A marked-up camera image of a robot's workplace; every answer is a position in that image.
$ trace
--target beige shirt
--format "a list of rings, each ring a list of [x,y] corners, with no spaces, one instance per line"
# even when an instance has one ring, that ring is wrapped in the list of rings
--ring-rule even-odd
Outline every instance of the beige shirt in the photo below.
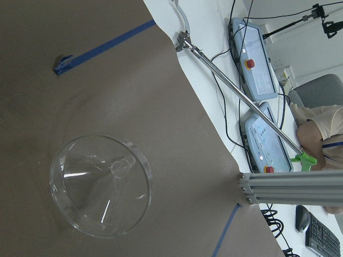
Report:
[[[317,125],[323,137],[324,169],[343,170],[343,145],[332,146],[333,143],[343,142],[343,105],[306,108],[291,103],[289,107],[298,126],[307,120]]]

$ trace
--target glass funnel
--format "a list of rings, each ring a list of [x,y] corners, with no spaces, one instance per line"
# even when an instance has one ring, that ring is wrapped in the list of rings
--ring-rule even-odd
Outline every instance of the glass funnel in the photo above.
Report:
[[[150,166],[126,139],[87,135],[67,143],[50,169],[54,201],[78,230],[97,237],[128,233],[151,202]]]

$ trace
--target gray chair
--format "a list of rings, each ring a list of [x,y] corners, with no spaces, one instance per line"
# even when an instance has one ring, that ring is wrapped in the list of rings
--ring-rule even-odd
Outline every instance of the gray chair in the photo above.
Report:
[[[337,75],[327,74],[291,90],[288,97],[299,107],[343,105],[343,83]]]

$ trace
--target computer mouse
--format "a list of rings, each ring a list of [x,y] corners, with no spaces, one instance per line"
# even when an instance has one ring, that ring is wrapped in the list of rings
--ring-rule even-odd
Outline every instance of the computer mouse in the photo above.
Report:
[[[310,225],[310,212],[302,205],[295,208],[295,228],[297,231],[304,233]]]

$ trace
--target computer keyboard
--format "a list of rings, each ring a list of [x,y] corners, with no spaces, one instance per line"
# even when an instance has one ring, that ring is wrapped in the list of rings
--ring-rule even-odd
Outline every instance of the computer keyboard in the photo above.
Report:
[[[337,237],[317,218],[311,215],[306,231],[305,245],[322,257],[340,257],[340,243]]]

